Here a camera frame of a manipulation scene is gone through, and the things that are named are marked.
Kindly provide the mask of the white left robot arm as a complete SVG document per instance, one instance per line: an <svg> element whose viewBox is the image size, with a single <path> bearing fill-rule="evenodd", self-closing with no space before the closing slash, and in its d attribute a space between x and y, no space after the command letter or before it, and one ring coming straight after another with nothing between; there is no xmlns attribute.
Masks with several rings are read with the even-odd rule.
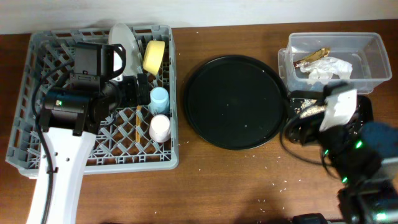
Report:
<svg viewBox="0 0 398 224"><path fill-rule="evenodd" d="M40 164L28 223L74 223L81 184L90 152L103 121L123 106L138 103L134 77L120 83L127 69L127 50L122 44L79 42L57 82L38 103L40 80L32 94L32 112L40 141Z"/></svg>

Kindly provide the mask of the gold snack wrapper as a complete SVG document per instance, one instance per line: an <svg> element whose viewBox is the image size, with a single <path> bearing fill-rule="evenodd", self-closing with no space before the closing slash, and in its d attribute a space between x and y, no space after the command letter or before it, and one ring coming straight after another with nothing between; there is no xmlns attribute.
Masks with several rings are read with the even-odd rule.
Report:
<svg viewBox="0 0 398 224"><path fill-rule="evenodd" d="M322 48L322 49L317 50L316 52L304 57L303 59L293 62L293 66L294 66L294 68L303 67L303 66L313 63L316 60L319 60L323 57L327 57L329 55L329 53L330 53L330 48Z"/></svg>

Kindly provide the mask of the pale grey plate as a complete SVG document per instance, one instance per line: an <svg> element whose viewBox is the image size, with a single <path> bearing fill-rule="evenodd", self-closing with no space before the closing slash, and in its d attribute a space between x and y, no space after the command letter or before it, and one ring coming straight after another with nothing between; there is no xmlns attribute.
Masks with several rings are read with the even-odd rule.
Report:
<svg viewBox="0 0 398 224"><path fill-rule="evenodd" d="M139 73L143 73L141 51L132 30L127 25L123 23L113 25L108 35L108 43L121 44L126 50L126 67L122 74L113 79L114 81L121 82L124 77L137 77Z"/></svg>

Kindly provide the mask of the light blue cup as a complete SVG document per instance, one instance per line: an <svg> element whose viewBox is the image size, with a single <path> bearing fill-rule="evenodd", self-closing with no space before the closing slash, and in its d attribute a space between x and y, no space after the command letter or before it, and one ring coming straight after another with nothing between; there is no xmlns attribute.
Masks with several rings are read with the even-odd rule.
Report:
<svg viewBox="0 0 398 224"><path fill-rule="evenodd" d="M170 109L168 91L163 87L155 87L150 91L149 111L154 114L167 114Z"/></svg>

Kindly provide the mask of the white napkin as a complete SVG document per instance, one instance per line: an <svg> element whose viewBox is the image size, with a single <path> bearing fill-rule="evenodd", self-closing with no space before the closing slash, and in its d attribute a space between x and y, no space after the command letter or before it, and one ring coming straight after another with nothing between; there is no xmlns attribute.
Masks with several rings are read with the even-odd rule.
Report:
<svg viewBox="0 0 398 224"><path fill-rule="evenodd" d="M333 75L338 75L339 79L350 79L353 65L335 57L323 57L300 67L300 71L308 73L311 80L329 80Z"/></svg>

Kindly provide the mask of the yellow bowl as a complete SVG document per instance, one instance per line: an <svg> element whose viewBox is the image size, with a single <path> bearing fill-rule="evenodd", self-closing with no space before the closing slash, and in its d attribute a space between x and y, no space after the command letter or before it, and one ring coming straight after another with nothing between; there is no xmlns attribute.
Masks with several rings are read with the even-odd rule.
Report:
<svg viewBox="0 0 398 224"><path fill-rule="evenodd" d="M165 42L159 40L151 40L147 44L144 54L143 68L145 71L156 75L160 69L162 59L165 52Z"/></svg>

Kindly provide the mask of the wooden chopstick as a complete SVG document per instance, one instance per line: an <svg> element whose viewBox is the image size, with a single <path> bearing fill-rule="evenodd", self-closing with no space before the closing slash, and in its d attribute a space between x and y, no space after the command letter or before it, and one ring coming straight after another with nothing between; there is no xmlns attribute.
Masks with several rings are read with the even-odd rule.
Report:
<svg viewBox="0 0 398 224"><path fill-rule="evenodd" d="M139 118L139 115L141 113L141 105L137 105L136 107L136 130L135 130L135 134L136 134L136 142L138 144L141 143L141 135L139 134L138 128L141 125L141 119Z"/></svg>

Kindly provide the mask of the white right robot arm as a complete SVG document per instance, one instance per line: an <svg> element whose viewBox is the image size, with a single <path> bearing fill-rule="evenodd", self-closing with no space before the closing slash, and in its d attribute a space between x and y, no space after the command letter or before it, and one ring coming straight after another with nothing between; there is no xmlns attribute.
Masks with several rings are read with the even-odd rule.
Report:
<svg viewBox="0 0 398 224"><path fill-rule="evenodd" d="M367 122L353 134L347 124L320 129L321 115L296 116L281 137L321 147L318 165L334 168L343 188L337 193L345 223L397 223L397 129Z"/></svg>

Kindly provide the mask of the pink cup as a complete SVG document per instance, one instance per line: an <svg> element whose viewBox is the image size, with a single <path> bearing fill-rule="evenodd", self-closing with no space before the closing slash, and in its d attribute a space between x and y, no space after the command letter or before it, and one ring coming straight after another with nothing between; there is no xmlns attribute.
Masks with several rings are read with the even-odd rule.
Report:
<svg viewBox="0 0 398 224"><path fill-rule="evenodd" d="M171 124L166 115L155 115L150 122L149 135L155 142L166 142L170 139Z"/></svg>

